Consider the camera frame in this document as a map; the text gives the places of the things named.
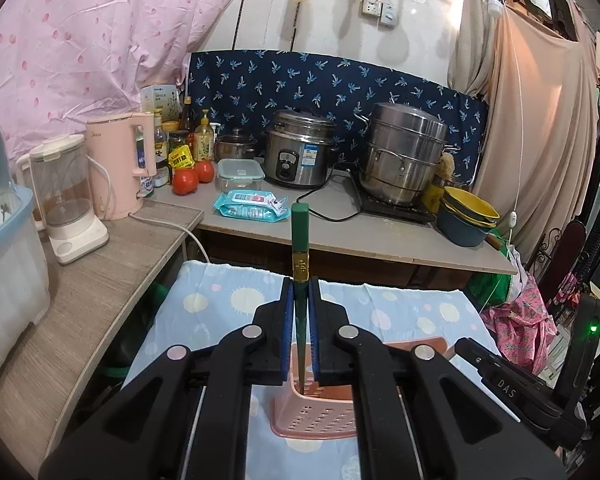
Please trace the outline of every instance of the navy blue fabric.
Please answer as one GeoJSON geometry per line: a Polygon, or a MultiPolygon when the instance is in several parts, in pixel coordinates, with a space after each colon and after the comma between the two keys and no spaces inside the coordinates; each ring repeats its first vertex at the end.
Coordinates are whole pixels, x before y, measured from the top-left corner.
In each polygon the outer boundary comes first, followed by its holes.
{"type": "Polygon", "coordinates": [[[339,161],[361,163],[365,125],[353,113],[368,116],[373,104],[395,102],[420,108],[447,124],[448,144],[460,148],[455,177],[473,176],[487,107],[481,100],[390,68],[348,59],[273,50],[218,50],[191,55],[189,95],[195,117],[209,109],[222,133],[243,128],[259,142],[273,113],[281,108],[310,108],[336,121],[339,161]]]}

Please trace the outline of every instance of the metal bolt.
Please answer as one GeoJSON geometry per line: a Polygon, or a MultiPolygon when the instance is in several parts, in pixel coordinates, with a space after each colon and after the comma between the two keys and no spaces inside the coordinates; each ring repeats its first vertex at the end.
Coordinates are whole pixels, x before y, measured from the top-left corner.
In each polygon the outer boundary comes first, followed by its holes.
{"type": "Polygon", "coordinates": [[[172,346],[167,350],[167,357],[172,361],[179,361],[187,355],[187,349],[182,345],[172,346]]]}
{"type": "Polygon", "coordinates": [[[433,350],[429,345],[418,345],[414,350],[414,353],[418,359],[422,359],[422,361],[429,361],[435,357],[435,350],[433,350]]]}
{"type": "Polygon", "coordinates": [[[358,329],[351,325],[344,325],[337,331],[344,339],[353,339],[359,334],[358,329]]]}
{"type": "Polygon", "coordinates": [[[262,329],[257,325],[247,325],[242,329],[242,335],[249,339],[254,339],[262,334],[262,329]]]}

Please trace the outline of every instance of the yellow seasoning packet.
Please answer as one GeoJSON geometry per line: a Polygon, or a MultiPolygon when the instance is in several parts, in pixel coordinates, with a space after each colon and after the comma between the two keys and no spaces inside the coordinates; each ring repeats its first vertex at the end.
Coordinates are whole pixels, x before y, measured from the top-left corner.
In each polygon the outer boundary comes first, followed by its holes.
{"type": "Polygon", "coordinates": [[[174,170],[177,170],[177,168],[193,168],[191,150],[186,144],[177,147],[169,154],[169,165],[174,170]]]}

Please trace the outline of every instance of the wooden table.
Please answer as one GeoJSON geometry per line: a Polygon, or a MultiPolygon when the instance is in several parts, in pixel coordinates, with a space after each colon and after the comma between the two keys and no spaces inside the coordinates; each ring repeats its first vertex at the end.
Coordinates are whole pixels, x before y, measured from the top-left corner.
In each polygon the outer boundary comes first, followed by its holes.
{"type": "MultiPolygon", "coordinates": [[[[288,197],[289,205],[305,191],[283,189],[266,181],[262,189],[276,197],[288,197]]],[[[291,244],[291,219],[275,223],[226,218],[213,209],[220,194],[215,184],[200,184],[189,195],[173,194],[170,186],[155,190],[152,200],[205,212],[199,227],[209,231],[291,244]]],[[[356,211],[356,193],[347,174],[336,174],[326,187],[307,197],[309,206],[329,216],[344,218],[356,211]]],[[[509,260],[486,242],[478,247],[459,247],[436,228],[379,216],[361,214],[346,222],[334,223],[311,215],[309,243],[312,249],[401,262],[418,266],[444,267],[499,274],[516,274],[509,260]]]]}
{"type": "MultiPolygon", "coordinates": [[[[192,230],[203,212],[145,201],[137,215],[192,230]]],[[[35,477],[114,335],[186,237],[132,218],[105,225],[109,242],[67,266],[43,243],[51,306],[0,372],[0,437],[35,477]]]]}

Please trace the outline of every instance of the pink plastic basket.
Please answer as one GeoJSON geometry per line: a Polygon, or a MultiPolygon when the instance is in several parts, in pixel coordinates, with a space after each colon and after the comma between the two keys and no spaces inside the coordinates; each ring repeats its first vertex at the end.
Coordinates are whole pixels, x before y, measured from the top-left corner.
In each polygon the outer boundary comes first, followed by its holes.
{"type": "MultiPolygon", "coordinates": [[[[443,337],[387,343],[411,350],[427,344],[438,353],[448,349],[443,337]]],[[[278,436],[303,439],[332,439],[355,436],[355,415],[350,386],[320,386],[311,372],[311,345],[306,346],[304,393],[298,390],[297,347],[291,345],[289,377],[271,405],[271,430],[278,436]]]]}

